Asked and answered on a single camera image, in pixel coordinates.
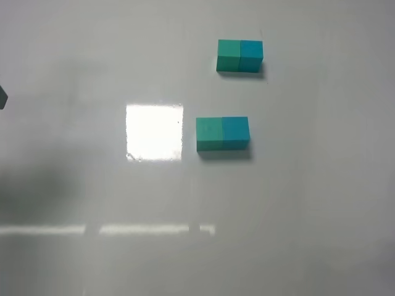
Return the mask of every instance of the green cube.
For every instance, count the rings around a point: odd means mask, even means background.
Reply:
[[[218,40],[217,71],[237,72],[241,56],[240,40]]]
[[[222,150],[222,117],[196,119],[197,151]]]

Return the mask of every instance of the white table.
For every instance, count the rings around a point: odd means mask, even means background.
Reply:
[[[394,14],[1,1],[0,295],[394,295]],[[218,39],[263,74],[219,75]],[[232,115],[251,153],[198,156]]]

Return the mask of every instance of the wooden block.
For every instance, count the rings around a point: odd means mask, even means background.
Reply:
[[[223,131],[222,118],[196,119],[196,148],[197,151],[222,150]]]
[[[0,86],[0,110],[4,109],[4,107],[6,106],[7,99],[8,96],[6,92]]]
[[[218,72],[237,72],[240,63],[240,40],[218,40]]]
[[[241,57],[239,72],[258,73],[264,60],[264,44],[262,41],[241,40]]]
[[[223,150],[245,150],[250,141],[248,117],[222,117]]]

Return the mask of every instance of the dark object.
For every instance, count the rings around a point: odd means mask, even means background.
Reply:
[[[7,99],[8,96],[6,92],[0,86],[0,110],[4,109],[4,107],[6,106]]]

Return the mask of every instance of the teal cube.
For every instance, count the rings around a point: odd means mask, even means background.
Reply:
[[[222,117],[223,150],[245,150],[250,141],[248,117]]]
[[[239,72],[258,73],[264,60],[264,44],[262,41],[241,40],[241,57]]]
[[[222,118],[196,119],[196,150],[211,151],[222,150],[223,131]]]
[[[237,72],[240,63],[240,40],[218,40],[218,72]]]
[[[6,106],[7,99],[8,96],[6,92],[0,86],[0,110],[4,109],[4,107]]]

